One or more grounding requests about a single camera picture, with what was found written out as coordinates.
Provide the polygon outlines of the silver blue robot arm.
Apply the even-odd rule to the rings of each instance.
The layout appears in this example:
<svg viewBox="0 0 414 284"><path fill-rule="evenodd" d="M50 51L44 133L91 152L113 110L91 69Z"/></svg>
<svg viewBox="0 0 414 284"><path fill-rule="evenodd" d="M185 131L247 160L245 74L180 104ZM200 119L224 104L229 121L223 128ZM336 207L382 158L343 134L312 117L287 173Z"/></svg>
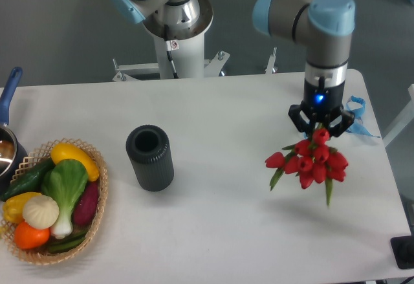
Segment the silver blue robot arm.
<svg viewBox="0 0 414 284"><path fill-rule="evenodd" d="M131 23L153 36L160 77L202 78L204 34L213 21L209 0L111 0ZM333 137L354 122L342 105L355 26L353 0L257 0L254 28L289 39L307 49L304 94L289 117L297 130L311 134L323 125Z"/></svg>

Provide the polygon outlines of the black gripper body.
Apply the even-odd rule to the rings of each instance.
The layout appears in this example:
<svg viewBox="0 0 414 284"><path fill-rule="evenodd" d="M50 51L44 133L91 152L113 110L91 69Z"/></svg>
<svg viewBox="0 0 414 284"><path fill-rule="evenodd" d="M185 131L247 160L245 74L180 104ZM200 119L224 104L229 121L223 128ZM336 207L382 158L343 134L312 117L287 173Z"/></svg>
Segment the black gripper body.
<svg viewBox="0 0 414 284"><path fill-rule="evenodd" d="M301 103L302 111L309 120L337 119L342 113L342 98L345 82L333 87L327 86L327 80L323 78L323 87L320 82L312 84L308 80L304 82L304 94Z"/></svg>

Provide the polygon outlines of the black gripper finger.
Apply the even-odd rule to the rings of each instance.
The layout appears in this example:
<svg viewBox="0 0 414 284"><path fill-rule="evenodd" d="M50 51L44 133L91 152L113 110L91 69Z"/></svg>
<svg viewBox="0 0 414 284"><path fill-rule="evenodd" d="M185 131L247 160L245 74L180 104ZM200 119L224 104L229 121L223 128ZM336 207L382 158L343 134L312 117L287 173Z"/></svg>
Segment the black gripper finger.
<svg viewBox="0 0 414 284"><path fill-rule="evenodd" d="M354 123L355 115L352 111L338 109L328 117L328 132L331 137L339 137Z"/></svg>
<svg viewBox="0 0 414 284"><path fill-rule="evenodd" d="M312 133L316 125L316 113L304 104L291 105L288 115L301 133Z"/></svg>

